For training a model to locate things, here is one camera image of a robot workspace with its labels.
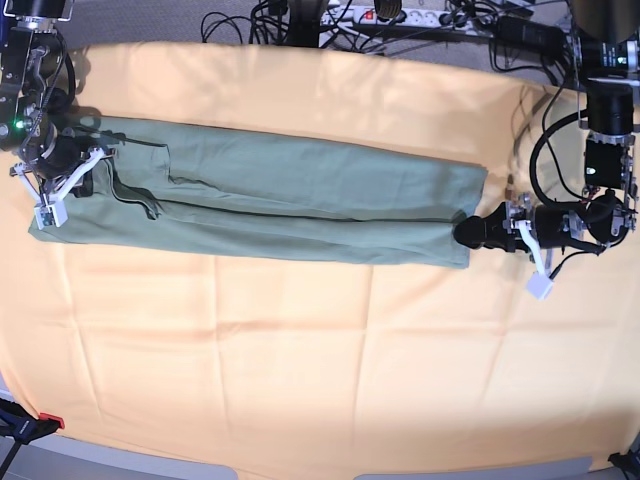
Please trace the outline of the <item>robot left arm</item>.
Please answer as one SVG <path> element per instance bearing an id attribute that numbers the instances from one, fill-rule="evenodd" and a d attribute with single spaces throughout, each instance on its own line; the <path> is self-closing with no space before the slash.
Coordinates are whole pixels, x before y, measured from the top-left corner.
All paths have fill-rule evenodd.
<path id="1" fill-rule="evenodd" d="M 538 202 L 528 197 L 505 201 L 489 216 L 471 216 L 453 231 L 470 249 L 533 251 L 573 248 L 600 254 L 619 244 L 636 226 L 638 185 L 632 149 L 639 125 L 639 4 L 636 1 L 571 1 L 571 27 L 563 30 L 515 17 L 497 17 L 490 25 L 498 42 L 538 53 L 558 63 L 561 86 L 585 93 L 576 111 L 544 123 L 529 160 L 529 178 Z M 570 201 L 544 193 L 538 179 L 542 150 L 562 128 L 585 130 L 584 186 Z"/>

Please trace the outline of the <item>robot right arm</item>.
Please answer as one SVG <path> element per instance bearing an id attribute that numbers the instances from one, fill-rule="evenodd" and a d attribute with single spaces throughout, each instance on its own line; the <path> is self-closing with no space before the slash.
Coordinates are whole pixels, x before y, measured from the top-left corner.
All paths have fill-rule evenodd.
<path id="1" fill-rule="evenodd" d="M 76 96 L 66 40 L 56 24 L 71 19 L 72 1 L 1 3 L 1 150 L 17 157 L 9 169 L 45 201 L 89 160 L 90 148 L 64 131 Z"/>

